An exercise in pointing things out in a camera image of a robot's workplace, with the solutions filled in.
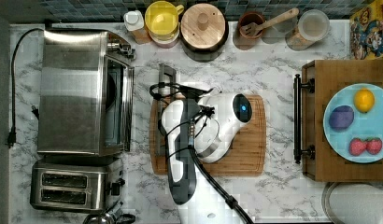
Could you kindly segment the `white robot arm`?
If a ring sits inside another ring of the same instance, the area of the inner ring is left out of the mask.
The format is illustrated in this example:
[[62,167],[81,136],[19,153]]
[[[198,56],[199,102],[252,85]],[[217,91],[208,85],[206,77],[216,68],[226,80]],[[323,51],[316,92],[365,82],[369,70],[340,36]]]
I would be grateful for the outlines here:
[[242,93],[186,97],[163,110],[169,190],[181,224],[253,224],[204,167],[228,154],[251,118],[250,101]]

